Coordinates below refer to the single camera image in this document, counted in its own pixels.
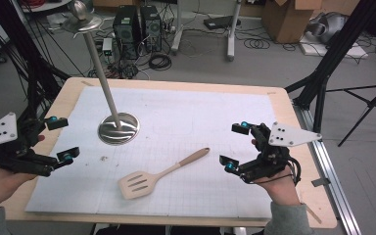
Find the white grid mat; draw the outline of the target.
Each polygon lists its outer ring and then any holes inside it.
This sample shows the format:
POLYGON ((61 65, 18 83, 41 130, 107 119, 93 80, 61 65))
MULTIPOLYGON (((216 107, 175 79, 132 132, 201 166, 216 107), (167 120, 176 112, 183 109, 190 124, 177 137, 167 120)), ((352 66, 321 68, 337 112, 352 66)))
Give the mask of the white grid mat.
POLYGON ((272 124, 265 95, 115 88, 120 111, 140 121, 137 136, 124 145, 108 145, 97 133, 110 110, 103 91, 87 86, 69 116, 53 151, 79 149, 72 164, 38 179, 26 206, 30 212, 77 212, 269 218, 270 199, 258 186, 225 172, 227 156, 241 163, 258 152, 247 135, 232 132, 234 123, 272 124), (160 172, 190 154, 208 148, 203 158, 163 177, 145 197, 126 200, 121 178, 142 170, 160 172))

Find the aluminium rail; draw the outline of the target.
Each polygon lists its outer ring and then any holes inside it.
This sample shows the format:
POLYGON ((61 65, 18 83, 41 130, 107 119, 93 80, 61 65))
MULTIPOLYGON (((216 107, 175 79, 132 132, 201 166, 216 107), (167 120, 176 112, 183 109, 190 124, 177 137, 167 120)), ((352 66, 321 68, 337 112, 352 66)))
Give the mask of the aluminium rail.
POLYGON ((334 215, 340 227, 345 231, 346 235, 362 235, 324 140, 310 142, 309 148, 314 156, 321 179, 324 180, 323 186, 332 203, 334 215))

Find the white stand leg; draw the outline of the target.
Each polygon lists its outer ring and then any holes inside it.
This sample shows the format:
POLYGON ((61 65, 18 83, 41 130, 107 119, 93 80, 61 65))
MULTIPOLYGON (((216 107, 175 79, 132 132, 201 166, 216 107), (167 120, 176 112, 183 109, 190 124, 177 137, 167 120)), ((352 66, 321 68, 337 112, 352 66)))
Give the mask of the white stand leg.
POLYGON ((231 17, 231 26, 227 36, 227 60, 233 62, 235 58, 235 30, 240 15, 242 0, 236 0, 236 5, 231 17))
POLYGON ((175 33, 174 33, 172 45, 170 47, 170 52, 173 55, 176 55, 178 50, 179 50, 180 41, 181 41, 181 37, 182 37, 182 34, 183 34, 181 3, 182 3, 182 0, 177 0, 176 30, 175 30, 175 33))

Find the dark metal clip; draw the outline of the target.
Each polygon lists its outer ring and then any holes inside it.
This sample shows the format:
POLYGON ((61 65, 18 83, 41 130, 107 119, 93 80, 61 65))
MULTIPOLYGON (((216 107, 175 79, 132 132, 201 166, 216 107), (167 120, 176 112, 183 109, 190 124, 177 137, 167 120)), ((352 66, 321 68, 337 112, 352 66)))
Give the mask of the dark metal clip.
POLYGON ((314 187, 325 186, 325 185, 328 185, 330 183, 331 183, 331 181, 328 178, 318 178, 318 179, 311 181, 311 184, 314 187))

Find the small white electronics box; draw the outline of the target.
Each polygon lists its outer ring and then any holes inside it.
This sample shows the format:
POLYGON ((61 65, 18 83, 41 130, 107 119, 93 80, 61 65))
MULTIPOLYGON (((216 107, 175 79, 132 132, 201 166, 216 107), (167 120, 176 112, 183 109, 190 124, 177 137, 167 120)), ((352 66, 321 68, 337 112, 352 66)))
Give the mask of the small white electronics box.
POLYGON ((112 38, 103 39, 102 52, 105 56, 113 55, 113 39, 112 38))

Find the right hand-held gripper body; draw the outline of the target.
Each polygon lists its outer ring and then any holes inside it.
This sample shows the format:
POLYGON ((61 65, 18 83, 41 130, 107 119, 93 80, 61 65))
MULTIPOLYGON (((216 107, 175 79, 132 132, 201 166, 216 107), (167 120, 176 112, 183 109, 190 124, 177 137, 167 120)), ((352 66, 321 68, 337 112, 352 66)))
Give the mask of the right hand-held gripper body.
POLYGON ((255 160, 238 166, 240 178, 245 183, 252 184, 260 178, 272 177, 288 166, 292 169, 294 183, 298 184, 302 168, 299 162, 290 156, 289 147, 320 140, 322 135, 277 121, 271 128, 264 123, 250 125, 249 134, 257 141, 255 147, 259 154, 255 160))

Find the person's right hand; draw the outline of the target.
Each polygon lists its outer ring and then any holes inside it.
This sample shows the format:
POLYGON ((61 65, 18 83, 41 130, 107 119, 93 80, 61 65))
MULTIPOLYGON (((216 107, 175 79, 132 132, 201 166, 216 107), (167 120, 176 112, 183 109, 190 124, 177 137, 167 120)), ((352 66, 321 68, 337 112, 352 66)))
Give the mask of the person's right hand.
POLYGON ((292 171, 286 167, 272 177, 256 180, 269 195, 270 199, 281 206, 298 206, 301 202, 293 181, 292 171))

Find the metal utensil stand with hooks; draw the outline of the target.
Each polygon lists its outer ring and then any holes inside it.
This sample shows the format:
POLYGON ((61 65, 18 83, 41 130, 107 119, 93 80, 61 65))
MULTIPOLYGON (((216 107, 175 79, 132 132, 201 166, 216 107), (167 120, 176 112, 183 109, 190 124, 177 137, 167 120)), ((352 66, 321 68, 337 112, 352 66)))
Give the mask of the metal utensil stand with hooks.
POLYGON ((81 34, 85 40, 91 61, 94 64, 97 77, 101 84, 107 105, 111 114, 105 117, 98 126, 99 139, 109 145, 123 145, 133 140, 140 130, 139 119, 129 113, 120 113, 117 110, 108 80, 105 76, 99 54, 97 52, 93 31, 100 31, 104 19, 87 10, 81 0, 69 2, 71 17, 62 24, 62 28, 77 37, 81 34))

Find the black computer tower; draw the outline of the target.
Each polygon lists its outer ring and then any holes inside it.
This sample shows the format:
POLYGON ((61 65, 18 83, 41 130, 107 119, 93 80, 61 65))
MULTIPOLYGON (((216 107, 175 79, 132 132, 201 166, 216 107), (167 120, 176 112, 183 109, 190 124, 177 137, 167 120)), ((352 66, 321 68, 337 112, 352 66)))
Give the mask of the black computer tower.
POLYGON ((141 42, 141 30, 135 5, 120 5, 113 23, 120 57, 136 60, 137 46, 141 42))
POLYGON ((162 50, 162 19, 155 6, 140 8, 141 28, 147 52, 162 50))

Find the cardboard box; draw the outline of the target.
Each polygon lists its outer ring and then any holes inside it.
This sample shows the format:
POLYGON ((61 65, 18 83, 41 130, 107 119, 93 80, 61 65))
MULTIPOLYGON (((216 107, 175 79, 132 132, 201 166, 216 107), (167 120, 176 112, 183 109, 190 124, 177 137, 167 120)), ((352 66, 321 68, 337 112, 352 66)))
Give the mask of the cardboard box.
POLYGON ((322 0, 266 0, 261 22, 273 41, 296 43, 313 12, 321 6, 322 0))

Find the black tripod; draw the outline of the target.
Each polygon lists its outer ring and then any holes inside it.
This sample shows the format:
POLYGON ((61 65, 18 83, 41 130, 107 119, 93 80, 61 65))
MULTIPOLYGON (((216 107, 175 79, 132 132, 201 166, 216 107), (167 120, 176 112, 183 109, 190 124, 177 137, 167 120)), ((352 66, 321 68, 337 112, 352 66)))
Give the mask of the black tripod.
POLYGON ((355 99, 360 100, 366 105, 365 110, 359 117, 359 119, 356 121, 356 123, 353 125, 353 127, 349 130, 349 132, 344 136, 344 138, 339 142, 338 146, 342 147, 345 142, 351 137, 351 135, 355 132, 355 130, 362 124, 362 122, 366 119, 366 117, 374 110, 376 109, 376 95, 371 98, 367 99, 359 94, 356 94, 356 91, 358 90, 367 90, 367 89, 374 89, 376 88, 376 85, 366 85, 366 86, 357 86, 357 87, 346 87, 346 88, 337 88, 337 89, 329 89, 327 92, 345 92, 353 97, 355 99))

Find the silver grey rounded appliance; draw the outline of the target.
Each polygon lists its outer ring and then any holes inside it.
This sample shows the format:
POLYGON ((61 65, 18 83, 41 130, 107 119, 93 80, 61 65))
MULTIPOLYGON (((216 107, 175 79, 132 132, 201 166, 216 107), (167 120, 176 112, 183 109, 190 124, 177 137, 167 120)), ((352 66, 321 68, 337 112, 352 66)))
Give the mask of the silver grey rounded appliance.
POLYGON ((320 13, 308 22, 305 32, 309 32, 323 44, 329 44, 348 19, 348 16, 337 12, 320 13))

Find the beige slotted spatula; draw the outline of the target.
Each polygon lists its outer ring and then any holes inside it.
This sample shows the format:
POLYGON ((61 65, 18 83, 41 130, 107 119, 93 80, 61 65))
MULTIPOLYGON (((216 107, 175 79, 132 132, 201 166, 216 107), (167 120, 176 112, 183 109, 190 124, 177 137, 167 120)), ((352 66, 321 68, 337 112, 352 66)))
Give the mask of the beige slotted spatula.
POLYGON ((206 156, 210 152, 210 150, 210 148, 200 149, 190 156, 186 157, 185 159, 181 160, 180 162, 159 173, 153 174, 146 171, 132 172, 118 181, 120 192, 126 200, 132 200, 147 196, 154 191, 157 182, 161 178, 185 165, 188 165, 206 156))

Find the flat black device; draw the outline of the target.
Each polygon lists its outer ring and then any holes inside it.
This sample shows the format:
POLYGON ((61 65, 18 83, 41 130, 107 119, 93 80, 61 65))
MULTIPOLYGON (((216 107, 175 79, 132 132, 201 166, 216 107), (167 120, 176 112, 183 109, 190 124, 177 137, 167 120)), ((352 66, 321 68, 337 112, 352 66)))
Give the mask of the flat black device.
POLYGON ((205 19, 204 25, 209 30, 231 28, 233 25, 233 17, 225 16, 225 17, 205 19))

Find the white flat board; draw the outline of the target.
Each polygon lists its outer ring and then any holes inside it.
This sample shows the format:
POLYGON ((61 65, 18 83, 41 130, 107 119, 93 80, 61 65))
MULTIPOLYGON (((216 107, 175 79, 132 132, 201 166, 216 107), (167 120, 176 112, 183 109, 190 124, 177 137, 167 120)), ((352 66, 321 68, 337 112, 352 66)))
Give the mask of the white flat board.
MULTIPOLYGON (((305 33, 300 40, 300 48, 304 55, 324 57, 329 51, 329 47, 314 37, 311 33, 305 33)), ((345 52, 345 57, 349 59, 366 59, 368 54, 356 42, 348 49, 339 47, 338 52, 345 52)))

